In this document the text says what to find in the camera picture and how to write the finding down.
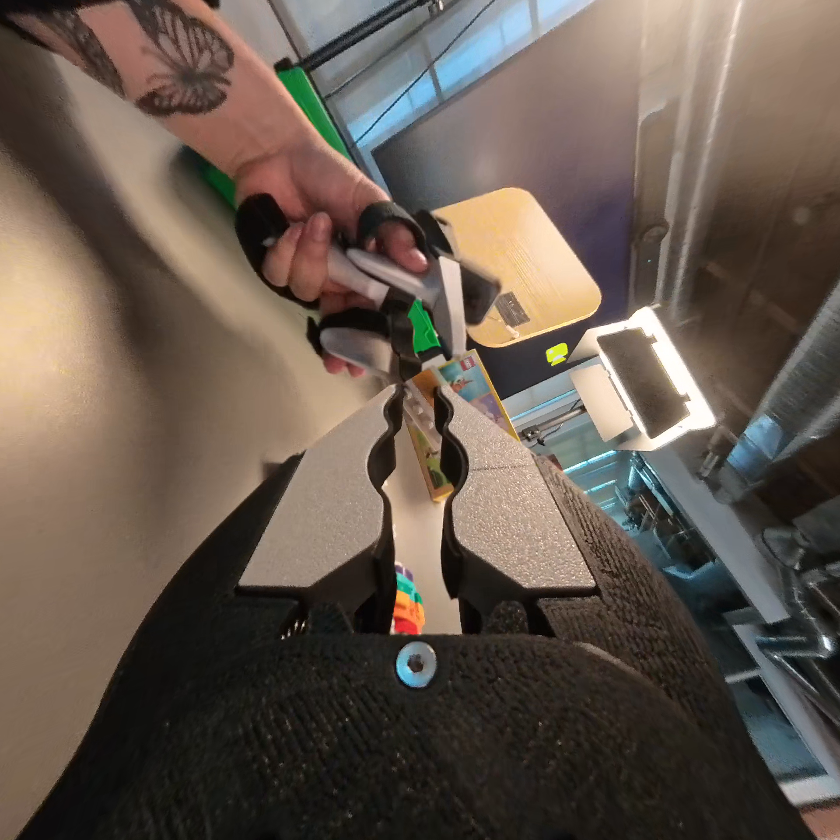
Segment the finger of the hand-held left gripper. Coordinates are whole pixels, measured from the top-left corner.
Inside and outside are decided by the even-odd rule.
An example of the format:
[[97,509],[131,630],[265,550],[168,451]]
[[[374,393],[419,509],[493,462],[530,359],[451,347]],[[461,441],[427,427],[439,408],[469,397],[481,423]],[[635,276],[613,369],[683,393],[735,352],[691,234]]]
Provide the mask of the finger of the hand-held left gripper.
[[393,353],[392,375],[403,383],[421,372],[421,361],[414,350],[414,326],[408,313],[409,307],[403,303],[385,304]]
[[466,352],[467,329],[464,291],[459,262],[450,256],[437,259],[433,270],[436,297],[429,311],[444,356],[452,360]]

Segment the white light panel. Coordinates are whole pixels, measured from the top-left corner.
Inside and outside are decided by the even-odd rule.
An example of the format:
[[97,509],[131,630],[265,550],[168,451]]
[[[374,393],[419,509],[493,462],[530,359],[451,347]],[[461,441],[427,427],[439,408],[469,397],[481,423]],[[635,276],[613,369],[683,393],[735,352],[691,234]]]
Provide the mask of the white light panel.
[[653,452],[717,424],[659,315],[644,307],[589,329],[569,357],[572,386],[612,449]]

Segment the silver ventilation duct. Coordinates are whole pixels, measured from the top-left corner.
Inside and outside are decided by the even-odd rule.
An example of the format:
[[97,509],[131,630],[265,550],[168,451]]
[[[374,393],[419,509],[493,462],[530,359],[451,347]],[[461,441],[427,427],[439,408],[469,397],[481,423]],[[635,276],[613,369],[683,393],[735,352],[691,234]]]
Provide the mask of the silver ventilation duct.
[[775,376],[717,474],[730,505],[760,488],[794,456],[838,428],[839,284]]

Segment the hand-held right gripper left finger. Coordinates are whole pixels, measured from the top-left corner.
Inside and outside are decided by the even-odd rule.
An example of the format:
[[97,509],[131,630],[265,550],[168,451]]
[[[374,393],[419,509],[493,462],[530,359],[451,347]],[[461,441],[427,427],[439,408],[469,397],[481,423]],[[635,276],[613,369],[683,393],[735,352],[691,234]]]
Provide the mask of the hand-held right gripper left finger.
[[294,468],[238,581],[306,610],[335,603],[361,632],[389,632],[396,600],[392,507],[403,389],[388,385],[311,446]]

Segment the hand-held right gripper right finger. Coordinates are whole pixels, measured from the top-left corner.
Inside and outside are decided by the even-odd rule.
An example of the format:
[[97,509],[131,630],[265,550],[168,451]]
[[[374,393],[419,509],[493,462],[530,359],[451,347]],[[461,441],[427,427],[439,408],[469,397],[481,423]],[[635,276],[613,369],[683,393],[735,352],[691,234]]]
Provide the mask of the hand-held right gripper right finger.
[[434,396],[444,506],[441,570],[462,632],[505,602],[539,624],[543,601],[595,595],[595,577],[536,459],[477,407],[441,385]]

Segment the rainbow lego build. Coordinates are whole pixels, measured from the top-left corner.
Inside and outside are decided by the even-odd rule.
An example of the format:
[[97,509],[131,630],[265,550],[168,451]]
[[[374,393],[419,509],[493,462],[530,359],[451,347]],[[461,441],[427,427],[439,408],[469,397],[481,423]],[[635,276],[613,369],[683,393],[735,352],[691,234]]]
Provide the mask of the rainbow lego build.
[[418,636],[424,631],[426,616],[423,598],[413,572],[395,563],[396,594],[392,613],[392,634]]

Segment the white lego plate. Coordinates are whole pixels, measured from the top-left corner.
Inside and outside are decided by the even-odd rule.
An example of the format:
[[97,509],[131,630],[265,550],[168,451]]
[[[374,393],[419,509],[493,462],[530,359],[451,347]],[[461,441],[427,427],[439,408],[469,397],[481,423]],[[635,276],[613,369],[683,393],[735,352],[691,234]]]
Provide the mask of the white lego plate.
[[402,385],[403,411],[432,449],[440,449],[441,437],[434,420],[434,406],[413,382]]

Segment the person's left hand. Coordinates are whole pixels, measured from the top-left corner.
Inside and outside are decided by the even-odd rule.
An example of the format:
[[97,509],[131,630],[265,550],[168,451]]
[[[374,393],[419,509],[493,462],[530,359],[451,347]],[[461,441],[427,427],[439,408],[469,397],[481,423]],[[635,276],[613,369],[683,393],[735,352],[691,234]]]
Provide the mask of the person's left hand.
[[343,287],[329,268],[336,232],[357,232],[360,216],[390,197],[347,159],[324,144],[296,144],[239,166],[234,174],[239,202],[270,194],[289,228],[268,248],[261,275],[273,287],[323,316],[348,309],[373,309],[373,301]]

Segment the green plastic bin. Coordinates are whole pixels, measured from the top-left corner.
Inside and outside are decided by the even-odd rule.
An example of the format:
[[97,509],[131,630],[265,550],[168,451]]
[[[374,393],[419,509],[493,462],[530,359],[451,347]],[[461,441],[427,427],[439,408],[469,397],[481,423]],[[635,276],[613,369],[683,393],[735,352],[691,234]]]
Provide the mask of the green plastic bin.
[[[326,109],[322,98],[315,88],[309,74],[299,66],[293,66],[288,59],[275,64],[275,72],[287,92],[311,125],[326,141],[348,161],[353,161],[350,151]],[[236,189],[234,182],[189,148],[185,148],[182,158],[194,169],[203,181],[218,194],[231,211],[236,209]],[[438,336],[431,317],[420,303],[413,304],[408,315],[414,327],[414,351],[422,358],[432,358],[440,352]]]

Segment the person's left forearm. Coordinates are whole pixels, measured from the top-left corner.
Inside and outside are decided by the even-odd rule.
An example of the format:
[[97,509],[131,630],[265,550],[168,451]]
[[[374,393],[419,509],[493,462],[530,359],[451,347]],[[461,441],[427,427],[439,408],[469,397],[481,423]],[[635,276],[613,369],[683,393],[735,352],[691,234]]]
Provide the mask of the person's left forearm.
[[8,2],[2,20],[234,179],[323,153],[277,75],[203,2]]

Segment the light wooden panel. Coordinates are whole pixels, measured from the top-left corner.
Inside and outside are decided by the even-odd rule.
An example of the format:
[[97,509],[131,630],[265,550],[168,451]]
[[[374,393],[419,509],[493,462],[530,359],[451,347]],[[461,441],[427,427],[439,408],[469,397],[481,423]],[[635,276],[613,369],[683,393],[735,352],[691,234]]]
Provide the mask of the light wooden panel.
[[486,319],[468,328],[477,344],[501,349],[593,316],[602,293],[529,192],[507,187],[434,211],[459,254],[501,283]]

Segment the colourful lego box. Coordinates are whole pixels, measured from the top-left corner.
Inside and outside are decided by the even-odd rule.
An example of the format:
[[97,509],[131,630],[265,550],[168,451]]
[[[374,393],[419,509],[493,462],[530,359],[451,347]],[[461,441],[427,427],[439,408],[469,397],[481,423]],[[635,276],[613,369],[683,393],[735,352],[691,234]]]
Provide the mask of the colourful lego box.
[[[413,382],[433,406],[438,387],[449,386],[495,425],[510,436],[518,438],[477,351],[472,350],[456,360],[428,367],[409,382]],[[430,448],[425,436],[414,427],[406,415],[404,419],[430,499],[433,502],[442,502],[451,494],[453,487],[440,465],[440,449]]]

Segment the black pole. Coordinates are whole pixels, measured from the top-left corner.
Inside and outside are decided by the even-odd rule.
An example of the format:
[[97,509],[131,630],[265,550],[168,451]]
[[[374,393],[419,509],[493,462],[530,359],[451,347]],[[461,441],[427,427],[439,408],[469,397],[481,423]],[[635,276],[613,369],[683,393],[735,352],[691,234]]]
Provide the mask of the black pole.
[[331,60],[340,56],[347,50],[357,46],[366,39],[378,34],[385,28],[393,25],[398,20],[411,14],[419,8],[431,10],[433,14],[442,11],[445,1],[394,1],[383,7],[383,9],[366,17],[358,24],[343,31],[332,38],[323,46],[315,49],[307,56],[301,58],[294,67],[303,70],[316,70]]

